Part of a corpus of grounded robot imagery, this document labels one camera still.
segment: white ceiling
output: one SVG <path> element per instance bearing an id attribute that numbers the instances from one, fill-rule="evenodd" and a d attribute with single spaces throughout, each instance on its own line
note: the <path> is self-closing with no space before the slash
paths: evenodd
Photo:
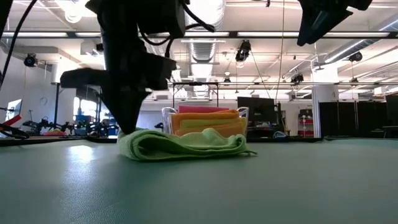
<path id="1" fill-rule="evenodd" d="M 22 13 L 26 9 L 26 4 L 30 1 L 14 1 L 12 11 L 9 16 L 9 29 L 14 30 Z M 226 0 L 227 7 L 224 15 L 223 25 L 221 30 L 290 30 L 298 31 L 300 28 L 302 12 L 300 5 L 297 1 L 286 0 L 285 12 L 283 13 L 283 1 L 271 1 L 271 7 L 266 8 L 261 6 L 258 2 L 242 1 L 242 0 Z M 36 4 L 36 8 L 29 14 L 24 23 L 22 30 L 26 31 L 45 31 L 45 30 L 64 30 L 64 31 L 100 31 L 96 17 L 84 17 L 80 22 L 71 24 L 65 20 L 65 13 L 62 9 L 43 9 L 39 7 L 57 7 L 54 2 L 43 1 Z M 378 25 L 387 18 L 397 14 L 398 0 L 374 0 L 373 4 L 367 11 L 358 11 L 350 9 L 354 15 L 338 25 L 334 30 L 340 31 L 356 31 L 356 30 L 372 30 L 372 27 Z M 234 62 L 234 52 L 239 47 L 242 40 L 240 39 L 225 39 L 225 43 L 218 44 L 216 62 L 220 63 L 215 65 L 213 69 L 214 80 L 222 80 L 224 72 L 230 72 L 231 77 L 238 76 L 240 82 L 252 82 L 259 78 L 259 73 L 268 77 L 270 82 L 278 80 L 279 75 L 284 75 L 291 68 L 315 54 L 314 45 L 306 45 L 299 47 L 296 40 L 285 39 L 282 51 L 282 66 L 277 61 L 281 53 L 282 41 L 280 39 L 251 39 L 252 51 L 254 58 L 257 62 L 257 67 L 253 60 L 253 55 L 250 56 L 244 68 L 236 68 Z M 342 45 L 348 43 L 350 40 L 331 40 L 323 39 L 317 42 L 317 53 L 327 54 Z M 88 64 L 94 68 L 101 66 L 101 60 L 91 56 L 81 54 L 80 45 L 83 39 L 21 39 L 17 41 L 21 46 L 49 46 L 58 47 L 66 53 L 80 60 L 82 63 Z M 382 40 L 361 51 L 366 60 L 375 56 L 383 51 L 393 48 L 398 45 L 396 40 Z M 172 47 L 174 59 L 179 62 L 182 69 L 182 77 L 189 75 L 188 61 L 188 48 L 187 44 L 181 43 L 176 40 Z M 232 60 L 228 60 L 223 56 L 223 52 L 227 52 Z M 395 62 L 398 58 L 398 50 L 394 50 L 383 57 L 371 60 L 354 69 L 354 75 L 375 70 L 388 63 Z M 339 62 L 340 70 L 346 68 L 347 62 Z M 302 72 L 307 81 L 310 70 L 309 64 L 307 69 Z M 391 73 L 384 73 L 378 77 L 385 77 L 389 75 L 397 75 L 398 69 Z M 347 70 L 339 74 L 340 80 L 347 80 L 352 77 L 352 70 Z M 367 81 L 377 80 L 378 77 L 372 77 Z"/>

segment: white wall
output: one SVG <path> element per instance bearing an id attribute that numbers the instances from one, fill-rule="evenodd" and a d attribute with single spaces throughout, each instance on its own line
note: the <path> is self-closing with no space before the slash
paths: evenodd
<path id="1" fill-rule="evenodd" d="M 7 55 L 0 50 L 0 70 L 2 71 Z M 24 121 L 30 120 L 29 110 L 32 110 L 33 120 L 38 122 L 44 116 L 53 121 L 55 110 L 56 86 L 50 84 L 51 73 L 45 75 L 44 69 L 27 68 L 22 60 L 12 57 L 6 79 L 0 90 L 0 107 L 7 107 L 8 102 L 22 99 L 22 120 L 13 126 L 19 127 Z M 75 89 L 64 89 L 59 96 L 57 123 L 72 121 L 73 98 Z M 0 122 L 6 118 L 6 112 L 0 111 Z"/>
<path id="2" fill-rule="evenodd" d="M 184 101 L 175 102 L 175 108 L 179 104 L 192 106 L 217 106 L 216 101 Z M 173 107 L 172 101 L 145 101 L 142 103 L 140 116 L 138 118 L 137 126 L 140 128 L 153 129 L 154 125 L 162 121 L 161 110 L 163 107 Z M 221 101 L 219 107 L 237 109 L 238 102 L 236 101 Z M 281 102 L 282 111 L 286 111 L 286 126 L 290 130 L 290 135 L 297 135 L 298 131 L 298 117 L 300 110 L 312 109 L 312 102 L 292 101 Z"/>

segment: orange cloth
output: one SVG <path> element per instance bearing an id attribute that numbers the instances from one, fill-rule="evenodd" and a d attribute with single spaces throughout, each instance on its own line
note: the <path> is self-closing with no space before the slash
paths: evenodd
<path id="1" fill-rule="evenodd" d="M 234 119 L 239 117 L 237 110 L 217 111 L 214 113 L 172 114 L 172 133 L 180 129 L 180 122 L 185 119 Z"/>
<path id="2" fill-rule="evenodd" d="M 230 123 L 230 124 L 222 124 L 222 125 L 214 125 L 214 126 L 204 126 L 197 128 L 180 128 L 176 130 L 175 135 L 183 136 L 188 133 L 200 133 L 206 128 L 213 128 L 224 138 L 229 138 L 230 136 L 234 136 L 237 134 L 245 135 L 246 132 L 246 118 L 240 118 L 239 122 Z"/>

